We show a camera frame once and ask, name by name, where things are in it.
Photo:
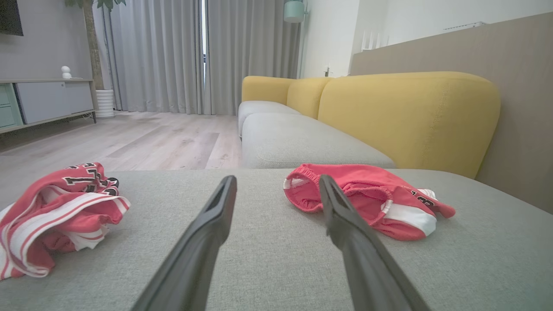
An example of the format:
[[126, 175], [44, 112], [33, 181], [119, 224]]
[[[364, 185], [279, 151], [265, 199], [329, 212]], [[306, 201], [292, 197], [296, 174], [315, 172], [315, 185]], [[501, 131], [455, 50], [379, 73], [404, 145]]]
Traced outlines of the grey sofa seat cushion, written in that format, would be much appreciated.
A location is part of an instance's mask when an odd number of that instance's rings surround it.
[[238, 136], [242, 139], [243, 124], [251, 114], [299, 114], [300, 112], [287, 105], [274, 101], [243, 101], [238, 108]]

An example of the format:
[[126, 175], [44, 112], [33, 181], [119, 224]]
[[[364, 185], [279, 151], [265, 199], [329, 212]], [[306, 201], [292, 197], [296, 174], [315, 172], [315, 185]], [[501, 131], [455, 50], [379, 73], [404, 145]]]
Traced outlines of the mint green lamp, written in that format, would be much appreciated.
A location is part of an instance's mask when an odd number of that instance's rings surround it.
[[307, 12], [302, 0], [287, 0], [284, 4], [283, 20], [286, 23], [302, 23]]

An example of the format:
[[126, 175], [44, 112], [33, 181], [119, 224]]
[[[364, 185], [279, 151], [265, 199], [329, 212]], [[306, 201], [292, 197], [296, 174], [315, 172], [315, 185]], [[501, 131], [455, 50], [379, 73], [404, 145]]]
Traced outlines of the black wall television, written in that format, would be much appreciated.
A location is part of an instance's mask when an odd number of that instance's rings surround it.
[[0, 34], [24, 35], [17, 0], [0, 0]]

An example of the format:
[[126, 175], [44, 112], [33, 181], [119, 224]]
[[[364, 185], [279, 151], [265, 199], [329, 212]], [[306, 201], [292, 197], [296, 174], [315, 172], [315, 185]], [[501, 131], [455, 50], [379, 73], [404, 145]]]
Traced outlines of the yellow sofa backrest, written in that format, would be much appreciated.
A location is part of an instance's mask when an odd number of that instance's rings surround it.
[[247, 76], [242, 81], [242, 102], [271, 101], [287, 105], [289, 86], [296, 79]]
[[288, 88], [286, 105], [304, 116], [318, 118], [322, 92], [332, 77], [296, 79]]
[[474, 179], [500, 115], [494, 83], [460, 72], [331, 79], [318, 120], [391, 158], [397, 168]]

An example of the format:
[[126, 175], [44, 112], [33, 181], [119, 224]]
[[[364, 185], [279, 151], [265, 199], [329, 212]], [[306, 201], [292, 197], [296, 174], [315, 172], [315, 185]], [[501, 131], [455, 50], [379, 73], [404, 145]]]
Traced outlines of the tall indoor plant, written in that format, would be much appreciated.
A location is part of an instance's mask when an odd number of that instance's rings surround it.
[[110, 12], [116, 5], [126, 5], [126, 0], [64, 0], [64, 4], [65, 6], [78, 6], [83, 10], [89, 46], [89, 57], [92, 67], [92, 78], [95, 83], [95, 89], [105, 90], [100, 62], [99, 44], [97, 34], [95, 32], [93, 8], [107, 8]]

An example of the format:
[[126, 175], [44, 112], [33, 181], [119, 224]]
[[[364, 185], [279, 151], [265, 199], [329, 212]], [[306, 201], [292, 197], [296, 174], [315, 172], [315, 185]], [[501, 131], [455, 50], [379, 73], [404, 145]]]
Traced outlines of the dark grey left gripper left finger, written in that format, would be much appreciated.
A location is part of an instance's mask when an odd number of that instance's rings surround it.
[[219, 249], [229, 237], [237, 179], [225, 176], [152, 276], [132, 311], [205, 311]]

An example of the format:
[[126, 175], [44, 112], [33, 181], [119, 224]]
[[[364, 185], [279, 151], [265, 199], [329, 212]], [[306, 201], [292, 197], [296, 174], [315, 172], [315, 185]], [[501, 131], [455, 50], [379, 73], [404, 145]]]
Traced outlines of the grey back cushion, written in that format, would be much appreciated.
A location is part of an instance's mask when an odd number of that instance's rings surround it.
[[303, 163], [395, 168], [379, 150], [307, 116], [247, 116], [242, 128], [243, 168], [296, 168]]

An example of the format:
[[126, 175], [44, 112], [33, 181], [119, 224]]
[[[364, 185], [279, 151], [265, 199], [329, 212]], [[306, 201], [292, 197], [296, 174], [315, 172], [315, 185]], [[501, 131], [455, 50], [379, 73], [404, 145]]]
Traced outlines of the red white striped jersey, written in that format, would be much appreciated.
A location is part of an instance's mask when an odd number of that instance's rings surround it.
[[53, 253], [93, 249], [131, 203], [97, 162], [54, 171], [0, 211], [0, 281], [46, 277]]

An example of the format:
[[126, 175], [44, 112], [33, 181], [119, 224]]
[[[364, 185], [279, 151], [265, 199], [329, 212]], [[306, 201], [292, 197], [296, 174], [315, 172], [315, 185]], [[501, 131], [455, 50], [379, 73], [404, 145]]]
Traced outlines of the grey curtain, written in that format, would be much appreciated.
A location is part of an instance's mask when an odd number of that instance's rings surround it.
[[247, 76], [296, 78], [300, 24], [284, 20], [289, 0], [205, 0], [205, 104], [235, 115]]
[[105, 0], [121, 110], [209, 114], [202, 0]]

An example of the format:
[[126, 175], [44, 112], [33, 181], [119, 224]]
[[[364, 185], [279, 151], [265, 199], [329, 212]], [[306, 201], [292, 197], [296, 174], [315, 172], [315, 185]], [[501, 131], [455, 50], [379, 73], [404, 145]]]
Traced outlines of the red shorts white trim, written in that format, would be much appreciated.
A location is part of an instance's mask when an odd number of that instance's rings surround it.
[[399, 241], [425, 239], [436, 230], [437, 214], [450, 218], [455, 209], [430, 189], [417, 189], [393, 173], [370, 165], [304, 163], [284, 181], [288, 200], [305, 213], [322, 211], [320, 179], [329, 175], [371, 228]]

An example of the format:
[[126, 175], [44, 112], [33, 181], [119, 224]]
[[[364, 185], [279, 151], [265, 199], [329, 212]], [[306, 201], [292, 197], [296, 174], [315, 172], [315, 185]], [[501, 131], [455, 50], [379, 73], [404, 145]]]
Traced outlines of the long white flat device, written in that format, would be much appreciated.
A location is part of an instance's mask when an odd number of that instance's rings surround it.
[[457, 31], [457, 30], [475, 28], [475, 27], [483, 26], [483, 25], [486, 25], [486, 23], [476, 22], [476, 23], [463, 24], [463, 25], [459, 25], [459, 26], [453, 26], [453, 27], [444, 29], [444, 33], [454, 32], [454, 31]]

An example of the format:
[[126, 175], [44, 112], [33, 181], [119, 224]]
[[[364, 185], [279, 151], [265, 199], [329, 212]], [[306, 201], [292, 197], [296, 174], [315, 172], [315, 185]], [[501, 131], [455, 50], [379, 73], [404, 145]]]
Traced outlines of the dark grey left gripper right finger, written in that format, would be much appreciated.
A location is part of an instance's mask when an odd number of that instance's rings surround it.
[[343, 254], [354, 311], [431, 311], [329, 175], [319, 180], [327, 235]]

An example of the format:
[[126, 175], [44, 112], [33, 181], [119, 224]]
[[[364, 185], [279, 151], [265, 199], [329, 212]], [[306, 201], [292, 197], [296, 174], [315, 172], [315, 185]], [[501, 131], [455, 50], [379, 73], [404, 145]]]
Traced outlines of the white router with antennas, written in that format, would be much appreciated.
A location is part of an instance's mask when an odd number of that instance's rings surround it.
[[374, 49], [387, 47], [389, 43], [389, 35], [374, 31], [363, 32], [361, 51], [372, 51]]

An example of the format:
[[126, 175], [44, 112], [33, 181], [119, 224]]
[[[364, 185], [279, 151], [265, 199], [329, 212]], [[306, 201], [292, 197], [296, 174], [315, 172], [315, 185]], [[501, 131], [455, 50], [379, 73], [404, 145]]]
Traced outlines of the large grey sofa seat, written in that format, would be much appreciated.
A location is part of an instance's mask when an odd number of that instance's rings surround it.
[[[322, 214], [291, 205], [290, 169], [119, 171], [130, 210], [91, 250], [44, 278], [0, 281], [0, 311], [129, 311], [221, 179], [238, 192], [213, 272], [210, 311], [352, 311], [342, 254]], [[456, 209], [421, 241], [383, 244], [435, 311], [553, 311], [553, 215], [478, 181], [395, 169]]]

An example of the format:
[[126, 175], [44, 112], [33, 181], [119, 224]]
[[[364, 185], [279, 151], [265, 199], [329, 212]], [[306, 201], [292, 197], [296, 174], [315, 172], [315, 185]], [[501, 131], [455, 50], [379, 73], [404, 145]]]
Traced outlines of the white ribbed plant pot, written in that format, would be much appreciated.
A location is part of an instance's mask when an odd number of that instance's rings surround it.
[[95, 116], [98, 119], [107, 119], [115, 117], [113, 109], [114, 105], [114, 91], [113, 90], [96, 90], [95, 95], [97, 98], [98, 109]]

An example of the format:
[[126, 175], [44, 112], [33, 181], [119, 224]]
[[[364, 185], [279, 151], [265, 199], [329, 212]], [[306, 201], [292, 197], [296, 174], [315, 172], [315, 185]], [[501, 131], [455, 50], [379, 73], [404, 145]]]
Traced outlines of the low TV cabinet mint drawers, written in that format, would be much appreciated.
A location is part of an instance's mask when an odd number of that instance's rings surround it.
[[99, 105], [92, 79], [0, 79], [0, 134], [89, 115]]

